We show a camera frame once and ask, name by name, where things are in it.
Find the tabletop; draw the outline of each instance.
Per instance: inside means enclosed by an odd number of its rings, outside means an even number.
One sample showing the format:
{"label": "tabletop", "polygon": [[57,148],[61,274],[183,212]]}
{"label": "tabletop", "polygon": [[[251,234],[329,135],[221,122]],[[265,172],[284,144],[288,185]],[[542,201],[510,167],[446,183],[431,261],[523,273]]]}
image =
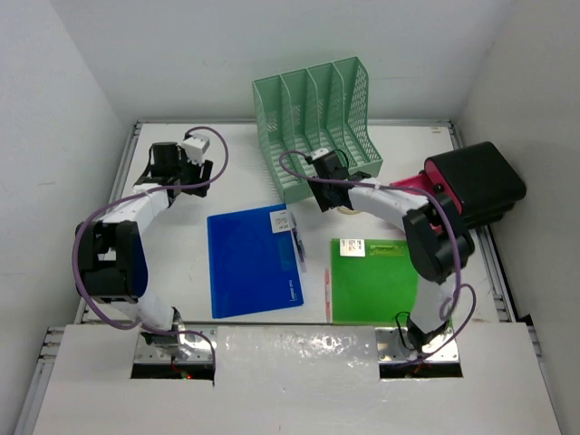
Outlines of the tabletop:
{"label": "tabletop", "polygon": [[[200,124],[143,124],[130,159],[123,196],[144,170],[150,145],[160,141],[183,139],[185,131]],[[208,216],[258,208],[282,202],[271,180],[257,141],[253,123],[210,124],[227,141],[230,159],[224,175],[211,185],[206,198],[179,195],[173,206],[161,213],[142,237],[149,268],[149,286],[167,304],[176,306],[184,320],[214,322],[208,263]],[[214,161],[214,174],[224,158],[219,139],[207,133],[211,146],[206,159]],[[445,126],[371,125],[369,135],[384,160],[377,179],[390,183],[410,177],[422,169],[425,158],[453,149],[450,131]],[[346,216],[337,210],[321,213],[315,200],[309,198],[288,206],[295,214],[304,241],[305,262],[301,275],[304,305],[284,310],[247,314],[224,322],[244,323],[326,323],[324,271],[330,265],[332,238],[404,239],[398,229],[377,217],[358,214]],[[478,305],[472,322],[498,322],[479,242],[463,270],[463,281],[474,285]],[[469,310],[469,297],[461,297],[454,314],[461,322]],[[124,318],[117,310],[104,306],[111,318]],[[85,320],[97,320],[88,313]]]}

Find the gray wall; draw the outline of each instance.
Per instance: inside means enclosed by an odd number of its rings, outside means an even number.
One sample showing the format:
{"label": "gray wall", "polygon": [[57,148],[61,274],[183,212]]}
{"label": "gray wall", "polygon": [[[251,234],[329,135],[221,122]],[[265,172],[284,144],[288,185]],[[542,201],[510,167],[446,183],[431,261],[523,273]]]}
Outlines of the gray wall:
{"label": "gray wall", "polygon": [[494,232],[566,434],[580,433],[579,23],[575,0],[519,1],[459,124],[467,143],[494,141],[526,181]]}
{"label": "gray wall", "polygon": [[76,224],[111,191],[125,131],[48,0],[0,6],[0,434],[49,325],[74,318]]}
{"label": "gray wall", "polygon": [[513,0],[52,0],[123,122],[254,117],[251,81],[358,55],[374,118],[455,117]]}

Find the white panel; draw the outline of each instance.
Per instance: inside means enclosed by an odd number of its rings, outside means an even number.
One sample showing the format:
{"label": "white panel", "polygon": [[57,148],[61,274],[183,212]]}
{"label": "white panel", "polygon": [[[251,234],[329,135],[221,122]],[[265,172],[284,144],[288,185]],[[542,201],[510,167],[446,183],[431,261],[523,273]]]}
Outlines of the white panel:
{"label": "white panel", "polygon": [[371,115],[459,115],[513,0],[52,0],[121,119],[254,117],[254,79],[358,55]]}
{"label": "white panel", "polygon": [[[190,127],[193,126],[143,125],[123,195],[131,193],[132,183],[147,165],[151,143],[180,141]],[[225,136],[230,145],[230,165],[224,176],[211,186],[206,198],[180,195],[169,210],[151,223],[142,238],[150,269],[150,288],[166,304],[176,306],[188,321],[212,321],[207,217],[281,202],[257,146],[256,125],[219,124],[213,127]],[[377,178],[382,183],[412,176],[422,169],[425,158],[452,149],[449,130],[442,127],[373,125],[369,134],[384,157],[381,174]],[[214,160],[217,172],[223,161],[223,150],[219,139],[211,134],[209,136],[211,146],[206,158]],[[292,204],[289,208],[295,213],[306,253],[306,268],[301,277],[304,305],[230,317],[229,321],[326,322],[324,270],[330,265],[331,239],[403,238],[402,232],[393,226],[365,213],[354,216],[342,215],[337,210],[321,213],[313,198]],[[478,292],[474,319],[496,322],[497,312],[479,249],[469,259],[463,276]],[[464,318],[470,305],[469,296],[461,298],[458,319]],[[114,309],[108,309],[106,313],[114,318],[123,318]]]}
{"label": "white panel", "polygon": [[526,0],[470,97],[467,143],[492,140],[527,184],[493,227],[521,314],[532,315],[564,433],[580,433],[580,4]]}
{"label": "white panel", "polygon": [[381,381],[369,333],[220,327],[212,388],[132,380],[136,332],[68,326],[34,435],[559,433],[524,324],[467,328],[461,379]]}
{"label": "white panel", "polygon": [[46,327],[74,318],[74,229],[109,196],[126,132],[48,0],[0,9],[0,433],[12,433]]}

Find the purple cable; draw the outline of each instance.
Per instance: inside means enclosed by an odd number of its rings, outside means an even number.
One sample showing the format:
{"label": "purple cable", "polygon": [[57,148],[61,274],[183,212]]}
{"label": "purple cable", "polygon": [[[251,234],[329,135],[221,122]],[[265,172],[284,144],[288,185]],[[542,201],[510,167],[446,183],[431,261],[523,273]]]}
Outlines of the purple cable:
{"label": "purple cable", "polygon": [[[74,276],[74,282],[76,283],[76,286],[79,289],[79,293],[81,294],[82,299],[84,299],[84,301],[87,303],[87,305],[94,311],[95,314],[97,314],[97,316],[102,321],[104,321],[106,324],[112,326],[113,328],[121,329],[123,331],[128,331],[128,330],[133,329],[134,327],[138,326],[140,323],[140,320],[137,319],[132,324],[123,324],[121,322],[117,322],[115,320],[112,320],[103,311],[101,311],[99,306],[91,299],[91,297],[89,296],[89,294],[87,292],[87,289],[84,286],[84,283],[82,282],[81,271],[79,269],[79,248],[81,245],[82,235],[86,231],[87,227],[91,224],[91,222],[93,222],[93,220],[95,218],[97,218],[98,216],[100,216],[102,213],[105,213],[109,208],[116,207],[119,204],[122,204],[124,202],[133,201],[134,199],[137,199],[137,198],[142,198],[150,193],[158,192],[160,190],[182,190],[182,189],[203,188],[203,187],[208,186],[209,184],[213,183],[217,179],[219,179],[222,176],[222,174],[224,173],[224,171],[226,170],[227,162],[229,160],[229,151],[227,149],[226,140],[218,131],[212,129],[211,127],[206,127],[206,126],[199,126],[199,127],[194,127],[193,129],[189,129],[185,133],[185,135],[187,136],[192,131],[197,131],[197,130],[211,131],[221,140],[221,143],[224,146],[224,153],[225,153],[224,164],[221,167],[221,169],[219,170],[219,172],[216,174],[215,177],[213,177],[207,181],[204,181],[202,183],[198,183],[198,184],[189,184],[189,185],[181,185],[181,186],[158,186],[156,188],[151,188],[145,192],[138,193],[137,195],[131,195],[131,196],[126,197],[126,198],[121,198],[121,199],[117,199],[116,201],[112,201],[112,203],[107,204],[106,206],[103,206],[103,207],[95,210],[94,212],[92,212],[84,220],[84,222],[82,222],[81,227],[79,228],[79,231],[77,232],[76,237],[74,238],[74,243],[72,245],[72,275]],[[144,327],[144,329],[147,329],[148,331],[150,331],[154,334],[162,334],[162,335],[193,334],[193,335],[197,335],[197,336],[203,338],[206,342],[209,343],[209,347],[211,348],[211,353],[213,355],[214,371],[216,370],[215,350],[214,350],[213,344],[211,343],[211,340],[209,340],[204,334],[197,333],[195,331],[161,331],[161,330],[157,330],[155,328],[148,328],[148,327]]]}
{"label": "purple cable", "polygon": [[[376,186],[373,183],[364,183],[361,181],[349,181],[346,179],[319,179],[317,177],[309,177],[307,175],[300,174],[300,173],[296,172],[295,170],[288,168],[286,166],[286,164],[284,163],[284,158],[290,154],[298,154],[298,155],[304,157],[305,159],[306,159],[307,155],[299,150],[289,150],[289,151],[284,151],[282,154],[280,154],[280,157],[278,158],[278,163],[280,163],[280,167],[283,170],[285,170],[286,172],[288,172],[290,175],[294,175],[295,177],[298,177],[299,179],[306,179],[308,181],[313,181],[315,183],[336,184],[336,185],[343,185],[343,186],[357,186],[357,187],[361,187],[361,188],[376,189]],[[449,299],[446,300],[443,303],[443,305],[440,307],[440,312],[439,312],[440,319],[444,322],[447,322],[451,318],[451,314],[455,311],[455,308],[456,308],[457,303],[459,301],[459,293],[460,293],[462,287],[467,287],[471,291],[471,294],[473,296],[473,303],[471,305],[471,309],[469,310],[468,316],[463,321],[463,324],[461,324],[461,326],[457,329],[457,331],[455,331],[455,333],[449,338],[449,340],[447,342],[445,342],[444,344],[442,344],[439,347],[439,349],[437,349],[434,352],[420,353],[419,356],[416,359],[414,359],[413,361],[403,362],[401,364],[396,364],[393,366],[393,368],[402,368],[402,367],[407,367],[410,365],[415,365],[417,363],[423,362],[424,360],[426,360],[427,358],[429,358],[433,354],[440,351],[443,347],[445,347],[451,341],[455,340],[455,338],[459,335],[459,333],[461,331],[463,331],[465,326],[467,326],[469,320],[471,319],[471,316],[475,312],[475,307],[477,304],[477,296],[476,296],[474,288],[470,284],[462,284],[461,283],[461,260],[459,258],[459,247],[457,246],[457,241],[455,240],[455,234],[453,233],[453,228],[451,227],[450,220],[448,219],[447,215],[445,214],[445,211],[443,210],[443,207],[441,206],[439,201],[435,197],[433,197],[433,195],[431,195],[427,190],[424,190],[422,188],[410,188],[410,187],[403,187],[403,186],[380,186],[379,189],[381,189],[381,190],[400,190],[400,191],[404,191],[404,192],[413,192],[413,193],[418,193],[418,194],[426,197],[429,200],[429,202],[433,205],[433,207],[435,207],[437,212],[439,213],[439,215],[441,217],[441,221],[443,222],[443,226],[445,227],[445,230],[449,234],[449,241],[451,243],[451,250],[453,251],[453,265],[455,268],[455,290],[453,291],[453,297],[451,298],[451,300],[449,300]],[[450,301],[451,301],[451,307],[448,310],[448,312],[445,313],[445,307],[449,304]]]}

